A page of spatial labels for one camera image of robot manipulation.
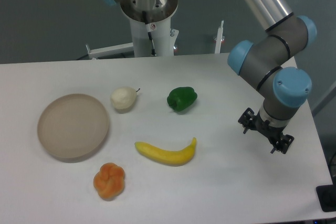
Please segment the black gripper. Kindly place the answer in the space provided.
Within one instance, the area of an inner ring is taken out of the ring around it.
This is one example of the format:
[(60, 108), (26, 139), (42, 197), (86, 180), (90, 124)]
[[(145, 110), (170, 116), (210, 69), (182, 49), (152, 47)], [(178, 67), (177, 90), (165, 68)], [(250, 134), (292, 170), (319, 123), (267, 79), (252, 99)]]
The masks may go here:
[(244, 128), (243, 133), (248, 130), (256, 130), (265, 136), (272, 144), (273, 148), (270, 151), (272, 154), (277, 151), (286, 154), (290, 145), (294, 141), (291, 135), (284, 135), (283, 130), (287, 126), (286, 120), (279, 120), (269, 115), (265, 109), (260, 109), (255, 121), (255, 114), (251, 108), (247, 108), (238, 119), (238, 123)]

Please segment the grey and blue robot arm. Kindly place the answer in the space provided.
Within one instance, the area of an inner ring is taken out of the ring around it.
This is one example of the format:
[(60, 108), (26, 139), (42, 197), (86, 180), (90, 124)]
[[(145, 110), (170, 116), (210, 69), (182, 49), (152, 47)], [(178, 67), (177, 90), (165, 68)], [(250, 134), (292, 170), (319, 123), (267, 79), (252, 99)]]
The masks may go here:
[[(130, 21), (133, 51), (137, 57), (172, 56), (177, 32), (170, 27), (178, 0), (104, 0), (119, 3)], [(307, 48), (316, 38), (314, 22), (296, 16), (284, 0), (245, 0), (267, 37), (253, 44), (238, 43), (227, 63), (264, 97), (258, 113), (247, 109), (239, 118), (245, 130), (265, 136), (274, 151), (286, 153), (293, 142), (283, 133), (291, 118), (305, 103), (312, 87), (303, 70), (282, 65)]]

